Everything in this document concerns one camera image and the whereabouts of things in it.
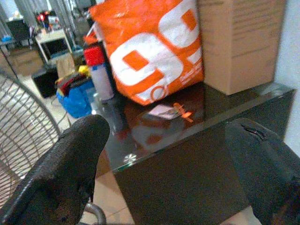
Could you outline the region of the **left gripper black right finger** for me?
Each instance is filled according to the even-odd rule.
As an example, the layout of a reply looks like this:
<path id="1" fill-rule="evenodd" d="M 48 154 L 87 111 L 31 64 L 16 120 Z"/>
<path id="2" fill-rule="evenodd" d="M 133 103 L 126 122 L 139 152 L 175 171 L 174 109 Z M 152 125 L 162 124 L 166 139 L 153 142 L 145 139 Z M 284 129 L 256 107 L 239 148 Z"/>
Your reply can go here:
<path id="1" fill-rule="evenodd" d="M 281 137 L 246 118 L 225 126 L 240 184 L 263 225 L 300 223 L 300 158 Z"/>

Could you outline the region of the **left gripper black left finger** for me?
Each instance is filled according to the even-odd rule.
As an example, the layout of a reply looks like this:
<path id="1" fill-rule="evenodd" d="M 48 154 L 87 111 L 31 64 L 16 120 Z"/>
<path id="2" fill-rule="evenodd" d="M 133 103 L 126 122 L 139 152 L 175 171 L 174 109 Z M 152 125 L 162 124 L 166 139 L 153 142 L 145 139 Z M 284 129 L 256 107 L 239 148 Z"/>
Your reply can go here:
<path id="1" fill-rule="evenodd" d="M 34 164 L 0 210 L 3 225 L 76 225 L 92 200 L 110 134 L 100 115 L 81 118 Z"/>

